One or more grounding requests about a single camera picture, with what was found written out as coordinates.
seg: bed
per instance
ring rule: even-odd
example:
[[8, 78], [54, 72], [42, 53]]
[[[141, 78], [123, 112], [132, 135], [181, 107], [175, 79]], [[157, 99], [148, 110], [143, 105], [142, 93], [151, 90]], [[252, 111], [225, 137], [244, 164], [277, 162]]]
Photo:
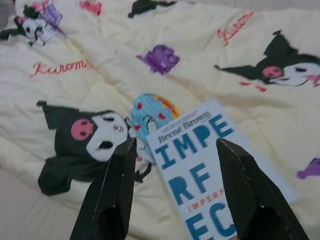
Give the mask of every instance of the bed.
[[[215, 97], [251, 146], [301, 194], [291, 207], [310, 239], [318, 239], [319, 176], [302, 179], [297, 172], [306, 169], [319, 151], [320, 13], [288, 9], [315, 9], [317, 1], [304, 6], [298, 1], [260, 1], [260, 6], [254, 1], [224, 3], [229, 6], [218, 1], [214, 3], [219, 5], [179, 2], [133, 18], [128, 17], [130, 0], [101, 1], [100, 13], [75, 0], [53, 3], [62, 17], [54, 18], [57, 29], [41, 20], [11, 17], [7, 29], [14, 34], [0, 42], [1, 176], [9, 173], [28, 185], [24, 186], [28, 191], [50, 195], [41, 209], [48, 202], [70, 213], [39, 222], [38, 229], [63, 221], [66, 229], [59, 238], [68, 239], [92, 179], [88, 171], [100, 167], [91, 160], [104, 161], [97, 150], [108, 156], [116, 143], [138, 136], [140, 178], [128, 239], [186, 239], [157, 167], [144, 150], [136, 110], [148, 106], [149, 98], [156, 99], [171, 113], [159, 112], [164, 109], [151, 104], [149, 108], [159, 111], [149, 110], [150, 114], [169, 121]], [[18, 16], [24, 15], [26, 4], [31, 6], [32, 1], [16, 1]], [[286, 10], [253, 12], [259, 7]], [[26, 32], [23, 25], [34, 31]], [[36, 39], [38, 27], [43, 34]], [[159, 66], [148, 60], [148, 54], [152, 58], [164, 54], [169, 63]], [[102, 119], [116, 124], [100, 125]], [[113, 146], [106, 142], [96, 147], [90, 141], [99, 137], [99, 129], [112, 135]], [[75, 155], [75, 149], [83, 154]], [[82, 161], [85, 171], [72, 169], [66, 180], [65, 162], [73, 166], [75, 161]], [[18, 191], [14, 188], [11, 194]], [[32, 210], [41, 205], [31, 202], [24, 221], [35, 219]], [[52, 239], [58, 239], [57, 232], [51, 232]], [[32, 239], [44, 239], [38, 230], [30, 234]], [[21, 233], [15, 239], [27, 237]]]

